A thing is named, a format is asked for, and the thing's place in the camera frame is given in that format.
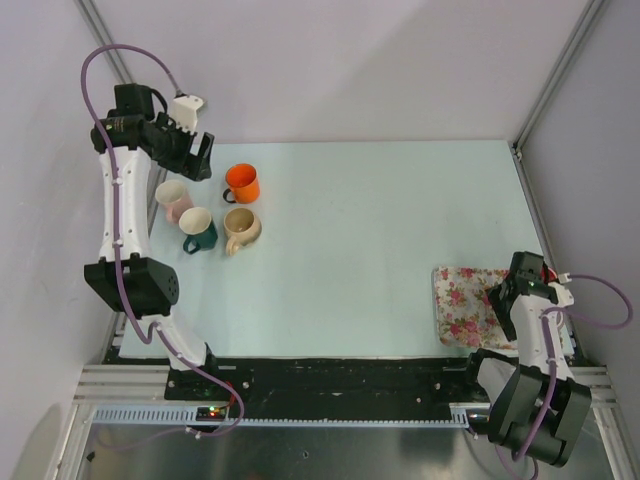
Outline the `orange mug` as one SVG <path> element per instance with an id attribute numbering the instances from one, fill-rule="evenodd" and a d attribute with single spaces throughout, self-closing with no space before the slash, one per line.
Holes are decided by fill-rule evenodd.
<path id="1" fill-rule="evenodd" d="M 256 168 L 247 163 L 232 166 L 225 175 L 227 184 L 222 194 L 228 204 L 250 204 L 260 196 L 260 185 Z"/>

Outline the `pink mug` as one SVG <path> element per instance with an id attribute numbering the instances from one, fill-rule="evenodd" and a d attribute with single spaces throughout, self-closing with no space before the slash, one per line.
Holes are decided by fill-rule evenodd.
<path id="1" fill-rule="evenodd" d="M 155 200 L 165 209 L 168 222 L 178 224 L 182 215 L 194 207 L 187 186 L 181 180 L 166 180 L 155 190 Z"/>

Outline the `dark green mug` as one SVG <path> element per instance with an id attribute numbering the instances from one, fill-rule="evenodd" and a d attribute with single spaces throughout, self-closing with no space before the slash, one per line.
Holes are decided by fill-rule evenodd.
<path id="1" fill-rule="evenodd" d="M 212 214 L 203 207 L 186 210 L 180 220 L 179 227 L 186 235 L 183 251 L 193 255 L 200 251 L 212 250 L 218 240 L 218 233 Z"/>

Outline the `cream mug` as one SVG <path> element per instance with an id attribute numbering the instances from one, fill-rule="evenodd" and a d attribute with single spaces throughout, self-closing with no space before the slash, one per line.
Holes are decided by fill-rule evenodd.
<path id="1" fill-rule="evenodd" d="M 225 252 L 229 257 L 255 243 L 262 233 L 258 215 L 243 207 L 230 210 L 224 217 L 223 226 L 227 237 Z"/>

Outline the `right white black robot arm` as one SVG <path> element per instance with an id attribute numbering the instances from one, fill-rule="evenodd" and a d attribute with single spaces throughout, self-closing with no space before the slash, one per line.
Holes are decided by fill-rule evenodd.
<path id="1" fill-rule="evenodd" d="M 564 466 L 591 408 L 591 391 L 574 379 L 562 351 L 557 316 L 573 302 L 551 278 L 544 258 L 514 253 L 505 279 L 487 291 L 490 305 L 518 355 L 480 348 L 469 356 L 464 393 L 489 397 L 486 434 L 516 457 Z"/>

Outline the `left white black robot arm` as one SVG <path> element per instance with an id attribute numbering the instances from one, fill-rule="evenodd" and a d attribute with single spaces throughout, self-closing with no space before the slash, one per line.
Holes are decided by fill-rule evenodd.
<path id="1" fill-rule="evenodd" d="M 186 179 L 210 178 L 213 135 L 196 138 L 203 99 L 179 93 L 155 111 L 154 89 L 135 84 L 114 88 L 116 106 L 90 133 L 104 186 L 104 227 L 99 259 L 84 267 L 87 284 L 129 320 L 138 339 L 159 339 L 174 370 L 188 371 L 187 387 L 201 399 L 214 397 L 222 376 L 211 368 L 207 343 L 187 326 L 177 308 L 176 271 L 153 257 L 148 225 L 147 184 L 152 165 Z"/>

